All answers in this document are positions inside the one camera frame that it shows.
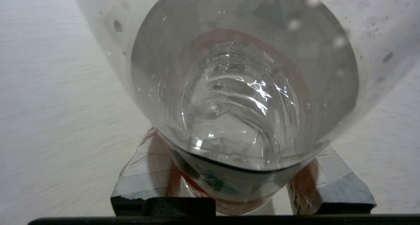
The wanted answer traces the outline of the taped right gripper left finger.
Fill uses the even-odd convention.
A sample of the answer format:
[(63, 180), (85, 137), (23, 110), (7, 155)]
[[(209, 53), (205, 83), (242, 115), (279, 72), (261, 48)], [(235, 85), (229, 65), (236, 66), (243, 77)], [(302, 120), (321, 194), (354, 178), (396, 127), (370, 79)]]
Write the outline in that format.
[(150, 127), (122, 168), (111, 194), (116, 216), (215, 216), (209, 198), (180, 197), (181, 174), (166, 143)]

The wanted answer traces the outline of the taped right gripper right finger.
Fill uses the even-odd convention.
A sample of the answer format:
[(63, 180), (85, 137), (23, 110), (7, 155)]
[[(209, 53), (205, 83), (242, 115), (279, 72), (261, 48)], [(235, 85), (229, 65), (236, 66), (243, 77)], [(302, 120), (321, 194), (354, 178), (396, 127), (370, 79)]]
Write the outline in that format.
[(361, 180), (331, 146), (286, 185), (292, 212), (312, 214), (369, 214), (376, 201)]

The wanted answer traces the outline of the clear water bottle red cap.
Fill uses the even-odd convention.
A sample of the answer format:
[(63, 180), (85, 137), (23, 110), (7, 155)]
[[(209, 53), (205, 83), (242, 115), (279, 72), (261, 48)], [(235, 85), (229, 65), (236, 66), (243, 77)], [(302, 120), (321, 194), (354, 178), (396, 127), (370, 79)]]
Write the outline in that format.
[(420, 0), (76, 0), (187, 189), (257, 210), (420, 62)]

